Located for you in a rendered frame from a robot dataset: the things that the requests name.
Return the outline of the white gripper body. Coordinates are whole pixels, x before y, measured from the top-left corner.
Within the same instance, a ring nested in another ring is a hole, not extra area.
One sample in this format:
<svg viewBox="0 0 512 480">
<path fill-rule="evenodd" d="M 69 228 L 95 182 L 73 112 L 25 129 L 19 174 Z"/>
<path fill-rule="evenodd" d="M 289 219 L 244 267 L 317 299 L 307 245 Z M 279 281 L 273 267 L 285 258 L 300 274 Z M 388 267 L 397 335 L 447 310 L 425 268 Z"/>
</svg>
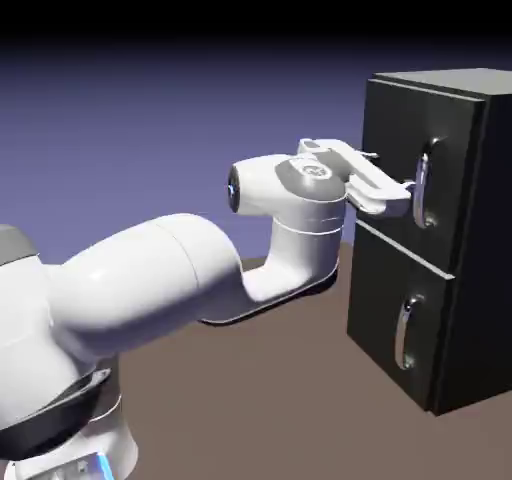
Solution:
<svg viewBox="0 0 512 480">
<path fill-rule="evenodd" d="M 388 174 L 363 157 L 359 150 L 337 139 L 319 139 L 326 153 L 321 162 L 341 178 L 349 202 L 373 217 L 402 217 L 412 203 L 412 195 Z"/>
</svg>

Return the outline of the black cabinet door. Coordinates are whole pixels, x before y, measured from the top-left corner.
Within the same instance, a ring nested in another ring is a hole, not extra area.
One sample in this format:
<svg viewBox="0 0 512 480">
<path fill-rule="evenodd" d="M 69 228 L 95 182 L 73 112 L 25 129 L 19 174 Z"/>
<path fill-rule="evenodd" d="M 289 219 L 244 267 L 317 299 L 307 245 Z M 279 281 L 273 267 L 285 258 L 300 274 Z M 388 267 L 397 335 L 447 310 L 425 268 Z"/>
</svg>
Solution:
<svg viewBox="0 0 512 480">
<path fill-rule="evenodd" d="M 424 144 L 434 136 L 444 140 L 433 151 L 425 193 L 435 226 L 420 229 L 412 203 L 402 217 L 358 217 L 447 274 L 457 268 L 485 110 L 485 100 L 475 95 L 377 79 L 367 84 L 363 149 L 380 155 L 378 165 L 390 177 L 414 181 Z"/>
<path fill-rule="evenodd" d="M 347 333 L 424 410 L 431 405 L 444 307 L 454 280 L 366 223 L 356 224 Z M 425 302 L 407 331 L 406 351 L 415 363 L 402 371 L 394 360 L 395 328 L 402 302 L 414 293 Z"/>
</svg>

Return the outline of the black cabinet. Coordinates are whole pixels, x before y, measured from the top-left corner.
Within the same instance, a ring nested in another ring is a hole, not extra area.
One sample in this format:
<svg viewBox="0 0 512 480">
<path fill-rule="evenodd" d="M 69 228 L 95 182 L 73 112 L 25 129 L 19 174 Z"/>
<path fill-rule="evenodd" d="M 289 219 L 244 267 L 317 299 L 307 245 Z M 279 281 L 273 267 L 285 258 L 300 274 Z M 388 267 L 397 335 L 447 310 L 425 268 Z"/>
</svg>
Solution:
<svg viewBox="0 0 512 480">
<path fill-rule="evenodd" d="M 512 71 L 377 73 L 373 79 L 486 102 L 426 410 L 442 415 L 512 391 Z"/>
</svg>

